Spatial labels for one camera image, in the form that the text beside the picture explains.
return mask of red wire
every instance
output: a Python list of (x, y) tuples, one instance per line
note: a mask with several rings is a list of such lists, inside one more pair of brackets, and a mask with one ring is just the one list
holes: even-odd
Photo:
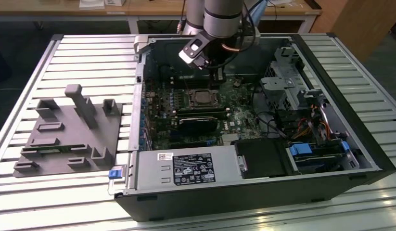
[(303, 118), (299, 123), (298, 123), (298, 131), (301, 131), (301, 124), (302, 124), (302, 121), (307, 120), (306, 118)]

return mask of slotted metal workbench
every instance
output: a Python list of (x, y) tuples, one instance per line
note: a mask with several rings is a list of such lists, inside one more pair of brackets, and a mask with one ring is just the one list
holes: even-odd
[[(326, 34), (303, 38), (396, 166), (396, 102), (337, 38)], [(137, 70), (134, 39), (134, 35), (95, 35), (51, 41), (0, 133), (0, 230), (396, 229), (396, 173), (331, 201), (146, 223), (133, 221), (115, 203), (107, 171), (14, 178), (14, 164), (38, 118), (38, 101), (55, 97), (59, 105), (73, 104), (65, 97), (67, 84), (82, 84), (94, 103), (115, 98), (125, 104), (117, 164), (126, 164)], [(318, 87), (309, 71), (307, 75)], [(123, 187), (122, 180), (114, 189)]]

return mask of power supply label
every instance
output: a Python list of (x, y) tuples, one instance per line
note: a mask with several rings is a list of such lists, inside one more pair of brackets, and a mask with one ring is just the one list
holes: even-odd
[(215, 182), (215, 169), (211, 153), (175, 155), (174, 182), (177, 185)]

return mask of robotic end effector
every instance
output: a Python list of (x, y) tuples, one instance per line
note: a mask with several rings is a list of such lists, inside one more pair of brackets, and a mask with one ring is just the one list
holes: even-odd
[[(193, 68), (214, 70), (223, 68), (239, 52), (249, 50), (259, 42), (261, 33), (243, 0), (206, 0), (205, 11), (205, 20), (195, 20), (203, 22), (205, 30), (187, 43), (179, 57)], [(189, 16), (190, 13), (187, 24), (190, 18), (197, 19), (197, 8), (194, 16)]]

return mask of table leg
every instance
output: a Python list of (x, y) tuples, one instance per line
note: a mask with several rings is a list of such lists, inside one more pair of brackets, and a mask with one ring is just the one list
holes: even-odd
[(34, 23), (34, 26), (38, 30), (43, 30), (45, 29), (45, 26), (43, 26), (43, 22), (33, 22)]
[(317, 15), (309, 15), (306, 20), (303, 21), (299, 31), (299, 34), (309, 33), (311, 31), (313, 25), (315, 23)]
[(138, 16), (130, 16), (129, 19), (129, 25), (130, 25), (130, 31), (131, 34), (139, 34), (139, 28), (138, 28)]

